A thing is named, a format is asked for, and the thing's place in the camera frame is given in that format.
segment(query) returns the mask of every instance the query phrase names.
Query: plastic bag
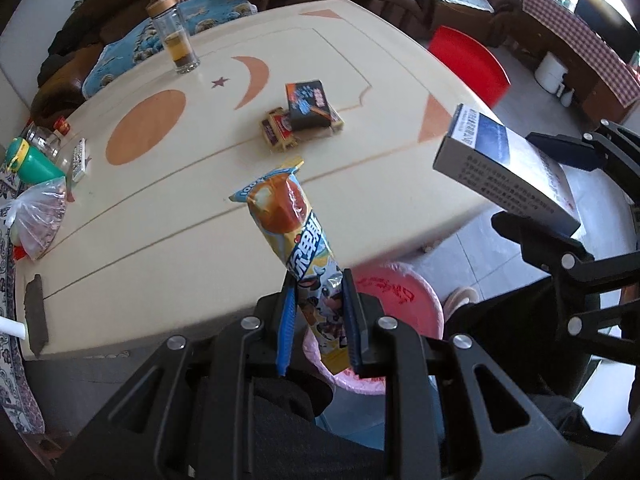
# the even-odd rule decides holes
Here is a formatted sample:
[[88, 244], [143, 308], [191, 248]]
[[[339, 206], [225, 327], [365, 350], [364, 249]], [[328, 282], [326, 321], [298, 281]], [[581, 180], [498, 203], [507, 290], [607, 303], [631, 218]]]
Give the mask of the plastic bag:
[[65, 216], [65, 177], [31, 186], [8, 206], [6, 227], [15, 223], [22, 248], [37, 260], [53, 241]]

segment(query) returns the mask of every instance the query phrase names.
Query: cardboard box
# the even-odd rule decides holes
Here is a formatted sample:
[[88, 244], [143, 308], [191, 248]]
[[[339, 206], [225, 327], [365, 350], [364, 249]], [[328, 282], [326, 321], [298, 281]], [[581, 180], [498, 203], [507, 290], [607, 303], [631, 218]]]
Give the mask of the cardboard box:
[[316, 79], [287, 83], [285, 86], [289, 102], [289, 122], [294, 132], [331, 126], [331, 110], [321, 82]]
[[571, 236], [580, 227], [560, 165], [526, 139], [466, 105], [459, 105], [433, 169], [508, 212]]

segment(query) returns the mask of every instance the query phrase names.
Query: cream table top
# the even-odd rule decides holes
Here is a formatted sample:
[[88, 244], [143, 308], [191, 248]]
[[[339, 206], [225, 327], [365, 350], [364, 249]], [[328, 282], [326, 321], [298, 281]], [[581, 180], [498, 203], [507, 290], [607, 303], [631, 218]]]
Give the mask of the cream table top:
[[[246, 206], [227, 197], [289, 155], [305, 159], [298, 177], [342, 266], [443, 238], [486, 205], [431, 165], [457, 104], [494, 115], [423, 47], [354, 3], [268, 10], [193, 44], [194, 72], [178, 76], [157, 54], [69, 117], [60, 161], [85, 137], [88, 174], [47, 254], [16, 267], [20, 320], [25, 286], [42, 276], [44, 357], [216, 330], [279, 290], [284, 266]], [[309, 79], [322, 81], [344, 130], [270, 153], [259, 121], [286, 107], [285, 83]], [[142, 101], [169, 121], [164, 137], [152, 117], [123, 120]], [[140, 126], [115, 135], [121, 120]], [[123, 147], [137, 158], [122, 163], [113, 153]], [[33, 358], [27, 343], [22, 350]]]

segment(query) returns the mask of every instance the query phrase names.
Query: pink trash bin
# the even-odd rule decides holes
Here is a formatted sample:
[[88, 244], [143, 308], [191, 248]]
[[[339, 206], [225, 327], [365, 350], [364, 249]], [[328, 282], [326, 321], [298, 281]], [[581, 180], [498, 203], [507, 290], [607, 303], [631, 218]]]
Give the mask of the pink trash bin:
[[[358, 292], [377, 297], [385, 314], [410, 325], [417, 333], [442, 339], [444, 316], [442, 306], [431, 285], [409, 264], [389, 262], [364, 265], [353, 269]], [[384, 378], [361, 379], [353, 370], [333, 375], [322, 364], [318, 343], [311, 330], [303, 342], [306, 357], [329, 381], [350, 392], [364, 395], [383, 395]]]

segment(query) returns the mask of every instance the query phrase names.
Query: black snack box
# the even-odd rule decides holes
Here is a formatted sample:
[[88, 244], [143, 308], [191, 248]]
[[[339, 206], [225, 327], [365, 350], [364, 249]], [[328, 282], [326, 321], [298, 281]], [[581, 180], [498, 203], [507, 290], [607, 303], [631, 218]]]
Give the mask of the black snack box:
[[287, 83], [285, 88], [292, 131], [331, 126], [331, 109], [321, 82]]

